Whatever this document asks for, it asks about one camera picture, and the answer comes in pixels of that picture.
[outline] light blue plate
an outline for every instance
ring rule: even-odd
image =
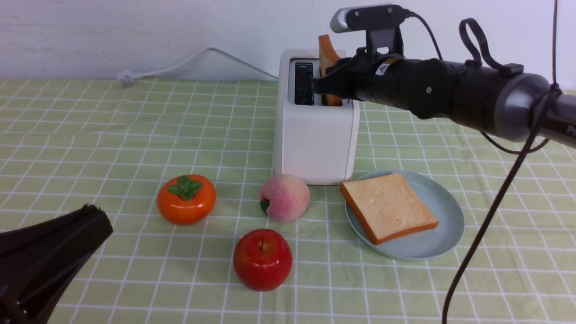
[[[406,170],[378,170],[358,178],[368,179],[391,173],[401,173],[416,195],[438,219],[434,229],[373,245],[352,208],[346,203],[346,215],[358,236],[368,246],[389,258],[421,261],[436,258],[452,250],[464,235],[464,214],[460,205],[444,187],[430,178]]]

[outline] orange persimmon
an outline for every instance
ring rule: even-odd
[[[176,225],[191,225],[208,216],[216,204],[216,189],[205,176],[182,175],[166,182],[156,198],[160,215]]]

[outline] toaster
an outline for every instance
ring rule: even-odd
[[[340,57],[346,52],[337,50]],[[288,49],[282,53],[274,133],[273,169],[308,185],[340,185],[354,170],[359,103],[342,100],[324,106],[312,93],[310,77],[320,76],[318,49]]]

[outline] power cord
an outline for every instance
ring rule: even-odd
[[[436,53],[438,54],[438,58],[440,60],[442,60],[442,55],[440,54],[440,49],[438,48],[438,44],[436,42],[434,34],[432,33],[432,30],[430,29],[430,27],[428,26],[428,24],[426,23],[424,18],[422,18],[418,14],[416,14],[412,11],[409,11],[409,10],[407,10],[407,16],[417,18],[424,25],[424,27],[426,28],[426,30],[430,34],[430,37],[432,39],[432,43],[434,44],[434,48],[436,49]],[[472,44],[472,42],[470,41],[470,38],[468,37],[468,34],[466,32],[466,26],[467,25],[469,25],[471,27],[472,32],[476,36],[476,39],[477,39],[479,46],[480,46],[480,52],[482,53],[482,56],[480,56],[478,49],[476,49],[476,47]],[[534,102],[533,106],[531,107],[531,109],[533,111],[534,108],[536,107],[536,104],[540,103],[541,100],[543,100],[545,98],[545,105],[544,105],[542,111],[540,112],[540,114],[538,115],[538,119],[536,121],[536,124],[534,125],[532,131],[528,135],[528,139],[524,143],[524,146],[522,147],[522,149],[520,151],[506,149],[502,145],[496,143],[492,138],[490,138],[490,136],[488,136],[488,134],[481,132],[482,136],[484,136],[484,138],[486,138],[496,148],[498,148],[498,149],[500,149],[506,153],[509,153],[509,154],[518,155],[518,157],[516,158],[516,161],[514,162],[512,168],[510,169],[510,172],[506,176],[506,179],[502,183],[502,186],[498,190],[498,193],[497,193],[496,197],[494,198],[494,201],[492,202],[490,209],[488,210],[488,214],[486,215],[486,218],[484,219],[482,225],[480,226],[480,229],[478,230],[478,233],[476,234],[476,237],[474,238],[474,241],[472,242],[470,249],[466,253],[466,256],[464,257],[462,264],[458,268],[458,271],[456,272],[454,280],[452,281],[452,284],[450,285],[450,288],[448,289],[448,292],[446,294],[446,299],[444,301],[444,307],[442,309],[442,324],[446,324],[448,321],[448,309],[450,307],[450,301],[452,300],[452,296],[454,295],[454,292],[456,291],[456,286],[458,286],[460,278],[462,278],[462,275],[464,274],[466,267],[470,263],[470,260],[472,259],[474,252],[478,248],[478,245],[480,244],[482,237],[484,236],[484,234],[486,233],[486,230],[488,229],[488,226],[490,225],[490,221],[492,221],[492,218],[494,218],[494,215],[496,214],[496,210],[498,209],[498,206],[502,202],[504,195],[506,194],[508,188],[510,187],[514,177],[516,176],[516,173],[520,169],[520,166],[522,166],[522,163],[524,162],[524,160],[528,154],[538,151],[539,149],[543,148],[549,142],[549,140],[546,138],[538,146],[531,148],[532,144],[534,143],[534,141],[538,135],[538,132],[540,131],[540,128],[542,127],[542,124],[545,121],[548,110],[551,108],[551,106],[555,105],[554,99],[557,97],[558,94],[562,93],[562,91],[560,90],[560,86],[558,85],[558,83],[556,81],[556,35],[557,35],[556,31],[557,31],[557,28],[558,28],[558,0],[554,0],[554,18],[553,18],[553,23],[552,23],[552,84],[550,85],[550,89],[544,95],[542,95],[541,98],[536,100]],[[482,32],[482,29],[480,28],[480,26],[477,24],[477,22],[474,19],[469,18],[466,20],[462,20],[462,22],[460,23],[460,37],[462,38],[462,41],[466,45],[466,48],[468,49],[470,54],[472,54],[473,62],[475,64],[481,65],[482,64],[481,57],[483,57],[484,60],[486,61],[486,63],[494,69],[499,69],[499,70],[501,69],[501,70],[505,70],[506,72],[510,73],[515,68],[514,66],[502,66],[501,64],[496,62],[494,59],[492,59],[492,57],[490,56],[490,51],[488,49],[488,41],[486,40],[486,37],[485,37],[484,33]]]
[[[496,214],[496,210],[498,209],[498,206],[500,205],[502,199],[504,198],[504,195],[506,194],[508,187],[512,183],[512,180],[516,176],[516,173],[520,169],[522,162],[524,162],[524,159],[526,158],[528,153],[530,151],[534,150],[534,149],[531,149],[530,147],[534,143],[534,140],[536,139],[536,136],[538,135],[538,132],[540,131],[540,128],[542,127],[542,124],[545,121],[546,114],[547,114],[548,110],[551,108],[551,106],[555,105],[554,99],[557,97],[558,94],[562,93],[558,83],[556,82],[556,29],[557,29],[557,24],[558,24],[558,0],[554,0],[554,20],[553,20],[553,28],[552,28],[553,29],[553,33],[552,33],[552,84],[550,85],[549,91],[545,95],[546,96],[545,105],[544,105],[542,111],[540,112],[538,119],[536,121],[536,124],[534,125],[534,128],[530,132],[530,135],[528,136],[526,143],[524,143],[524,146],[522,147],[522,149],[518,153],[518,157],[516,158],[516,161],[514,162],[512,168],[510,169],[508,176],[504,180],[502,187],[500,188],[500,190],[498,190],[498,194],[496,195],[496,198],[494,199],[492,206],[490,206],[490,210],[488,211],[488,214],[486,215],[486,218],[484,219],[482,226],[478,230],[478,234],[476,234],[476,237],[474,238],[474,241],[472,242],[470,249],[466,253],[464,260],[462,261],[462,264],[460,265],[458,271],[456,272],[454,280],[452,281],[452,284],[450,285],[450,288],[448,289],[448,292],[446,294],[446,299],[444,301],[444,307],[442,309],[442,324],[446,324],[448,321],[448,308],[450,306],[450,301],[452,300],[452,296],[454,295],[454,292],[456,290],[456,286],[458,286],[458,282],[460,281],[460,278],[462,278],[462,275],[464,274],[466,267],[470,263],[470,260],[472,259],[474,252],[478,248],[478,245],[480,244],[482,237],[484,236],[484,234],[486,233],[486,230],[488,229],[488,226],[490,225],[490,221],[492,220],[492,218]]]
[[[237,60],[237,61],[240,61],[240,62],[242,62],[242,63],[244,63],[244,64],[246,64],[246,65],[248,65],[248,66],[250,66],[250,67],[252,67],[252,68],[254,68],[254,69],[256,69],[256,70],[258,70],[258,71],[260,71],[260,72],[262,72],[262,73],[264,73],[264,74],[266,74],[266,75],[268,75],[268,76],[270,76],[270,77],[272,77],[272,78],[276,78],[276,79],[278,78],[277,75],[274,75],[274,74],[271,74],[271,73],[269,73],[269,72],[266,72],[266,71],[264,71],[264,70],[262,70],[262,69],[260,69],[260,68],[258,68],[258,67],[256,67],[256,66],[254,66],[254,65],[252,65],[252,64],[250,64],[250,63],[248,63],[248,62],[246,62],[246,61],[244,61],[244,60],[242,60],[242,59],[240,59],[240,58],[238,58],[238,57],[236,57],[236,56],[234,56],[234,55],[232,55],[232,54],[230,54],[230,53],[228,53],[228,52],[225,52],[225,51],[223,51],[223,50],[221,50],[221,49],[219,49],[219,48],[216,48],[216,47],[207,46],[207,47],[202,47],[200,50],[195,51],[195,52],[192,53],[190,56],[188,56],[187,58],[185,58],[185,60],[183,60],[182,62],[180,62],[180,63],[178,63],[178,64],[176,64],[176,65],[173,65],[173,66],[171,66],[171,67],[167,67],[167,68],[165,68],[165,69],[161,69],[161,70],[157,70],[157,71],[145,72],[145,73],[134,73],[134,72],[132,72],[131,70],[123,70],[123,71],[119,72],[119,73],[116,75],[116,80],[117,80],[118,83],[121,84],[122,86],[132,86],[133,84],[136,83],[137,80],[139,80],[139,79],[141,79],[141,78],[143,78],[143,77],[154,76],[154,75],[158,75],[158,74],[161,74],[161,73],[166,73],[166,72],[170,72],[170,71],[176,70],[176,69],[178,69],[180,66],[188,63],[190,60],[194,59],[196,56],[198,56],[198,55],[200,55],[201,53],[203,53],[204,51],[208,51],[208,50],[217,51],[217,52],[223,53],[224,55],[229,56],[229,57],[231,57],[231,58],[233,58],[233,59],[235,59],[235,60]]]
[[[430,35],[430,38],[432,39],[432,44],[434,44],[434,48],[436,49],[436,54],[438,55],[438,59],[442,60],[442,54],[440,53],[440,48],[438,46],[438,42],[436,41],[436,37],[434,37],[434,33],[432,32],[432,29],[430,29],[430,26],[428,26],[428,23],[426,22],[426,20],[424,20],[424,18],[422,18],[422,16],[420,16],[419,14],[410,11],[408,9],[405,9],[406,11],[406,15],[407,17],[414,17],[416,19],[418,19],[422,25],[424,25],[424,28],[426,28],[426,30],[428,31],[428,35]]]

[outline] pink peach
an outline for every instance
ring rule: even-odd
[[[260,207],[278,222],[293,221],[306,211],[310,202],[308,185],[299,177],[276,174],[260,189]]]

